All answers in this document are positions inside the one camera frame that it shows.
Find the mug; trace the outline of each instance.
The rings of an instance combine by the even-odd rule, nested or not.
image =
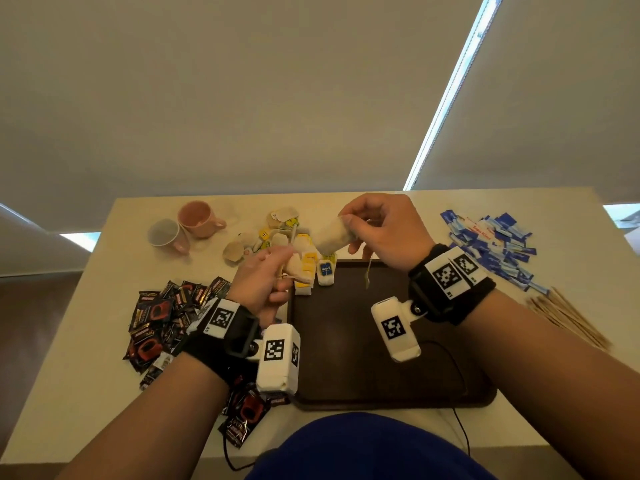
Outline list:
[[[147,232],[147,240],[156,248],[171,248],[180,254],[189,254],[191,247],[184,229],[171,219],[162,219],[153,224]]]
[[[208,203],[192,200],[182,206],[178,212],[178,222],[196,237],[211,237],[220,229],[227,227],[224,220],[213,213]]]

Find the white table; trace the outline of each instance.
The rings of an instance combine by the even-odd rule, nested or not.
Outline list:
[[[449,242],[440,212],[454,209],[471,218],[511,213],[533,231],[539,250],[526,267],[536,281],[556,286],[614,344],[613,355],[640,370],[634,350],[640,338],[640,266],[624,236],[592,190],[505,189],[410,193],[436,241]],[[323,226],[358,193],[271,194],[203,197],[228,228],[193,244],[189,257],[172,257],[146,242],[148,227],[175,217],[189,197],[119,199],[69,304],[0,463],[68,462],[140,391],[140,377],[122,355],[139,290],[162,289],[167,280],[209,283],[231,280],[235,268],[221,252],[232,236],[258,229],[268,211],[295,205],[304,225]],[[340,252],[347,257],[346,250]],[[523,300],[525,294],[496,278],[498,288]],[[462,446],[450,410],[378,411]],[[281,444],[310,421],[328,413],[294,406],[270,411],[240,450],[252,457]],[[472,448],[544,445],[544,440],[498,393],[486,408],[460,410]],[[203,458],[222,455],[213,430]],[[232,456],[240,452],[231,448]]]

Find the blue shirt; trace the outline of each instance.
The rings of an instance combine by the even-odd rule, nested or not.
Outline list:
[[[259,458],[246,480],[428,478],[495,480],[459,448],[422,429],[369,413],[313,421]]]

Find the forearm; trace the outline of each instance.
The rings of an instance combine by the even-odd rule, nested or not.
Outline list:
[[[459,331],[509,402],[583,476],[640,470],[635,371],[500,291]]]
[[[58,478],[190,478],[227,395],[206,365],[180,354]]]

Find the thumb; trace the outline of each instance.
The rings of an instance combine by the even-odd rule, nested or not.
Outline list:
[[[262,266],[269,273],[275,274],[280,266],[291,259],[294,252],[293,246],[273,246],[267,258],[262,262]]]
[[[373,227],[370,224],[364,222],[361,218],[347,214],[341,217],[342,222],[346,225],[352,233],[356,234],[357,238],[370,244],[376,240],[376,235],[380,231],[377,227]]]

